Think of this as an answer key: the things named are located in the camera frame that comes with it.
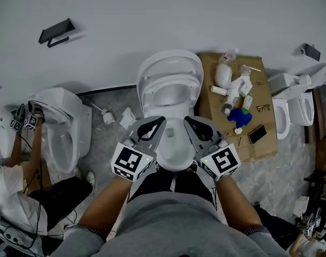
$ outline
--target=gray shirt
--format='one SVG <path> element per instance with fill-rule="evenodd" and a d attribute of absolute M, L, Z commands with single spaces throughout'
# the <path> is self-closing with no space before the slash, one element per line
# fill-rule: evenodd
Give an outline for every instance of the gray shirt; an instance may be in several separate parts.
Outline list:
<path fill-rule="evenodd" d="M 213 205 L 195 195 L 141 195 L 125 208 L 107 243 L 74 226 L 52 257 L 76 256 L 288 256 L 269 233 L 249 236 L 222 224 Z"/>

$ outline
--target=floor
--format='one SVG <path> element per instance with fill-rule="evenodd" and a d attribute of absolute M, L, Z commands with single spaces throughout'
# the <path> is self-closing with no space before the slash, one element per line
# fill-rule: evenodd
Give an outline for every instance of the floor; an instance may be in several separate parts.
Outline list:
<path fill-rule="evenodd" d="M 123 111 L 130 107 L 136 117 L 142 117 L 135 88 L 82 96 L 81 99 L 84 104 L 93 102 L 102 109 L 110 110 L 116 121 L 105 125 L 100 111 L 93 107 L 92 143 L 89 154 L 79 161 L 78 168 L 83 175 L 90 170 L 95 173 L 96 187 L 93 195 L 76 209 L 78 217 L 112 179 L 110 161 L 113 152 L 117 142 L 128 132 L 119 124 Z M 292 222 L 294 202 L 307 192 L 308 184 L 303 178 L 313 171 L 314 159 L 315 146 L 304 144 L 304 128 L 292 125 L 289 135 L 278 141 L 278 154 L 275 157 L 245 163 L 233 177 L 251 203 L 259 201 L 270 214 Z M 198 170 L 204 183 L 211 189 L 214 183 L 202 171 Z M 224 221 L 219 203 L 218 213 Z"/>

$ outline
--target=eyeglasses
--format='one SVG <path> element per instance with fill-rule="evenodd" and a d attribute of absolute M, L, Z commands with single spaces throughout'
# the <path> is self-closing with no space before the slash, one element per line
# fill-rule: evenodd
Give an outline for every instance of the eyeglasses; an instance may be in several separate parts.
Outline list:
<path fill-rule="evenodd" d="M 262 112 L 264 110 L 270 110 L 270 105 L 269 104 L 267 104 L 267 105 L 258 105 L 256 108 L 257 108 L 258 112 Z"/>

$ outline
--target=white wall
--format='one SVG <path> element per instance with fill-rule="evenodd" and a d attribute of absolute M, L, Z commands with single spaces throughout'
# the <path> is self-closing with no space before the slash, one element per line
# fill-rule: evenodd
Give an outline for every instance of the white wall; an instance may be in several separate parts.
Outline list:
<path fill-rule="evenodd" d="M 76 40 L 38 43 L 67 17 Z M 326 57 L 326 0 L 0 0 L 0 105 L 55 85 L 134 84 L 140 63 L 164 49 L 238 47 L 279 68 L 304 42 Z"/>

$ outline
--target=toilet brush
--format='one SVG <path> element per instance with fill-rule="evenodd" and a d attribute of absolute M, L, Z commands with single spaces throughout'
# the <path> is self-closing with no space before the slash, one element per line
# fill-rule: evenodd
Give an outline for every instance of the toilet brush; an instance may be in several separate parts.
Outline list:
<path fill-rule="evenodd" d="M 109 112 L 107 109 L 101 109 L 94 103 L 91 103 L 93 107 L 97 108 L 101 114 L 103 115 L 103 121 L 106 125 L 109 125 L 110 123 L 115 122 L 114 116 L 111 112 Z"/>

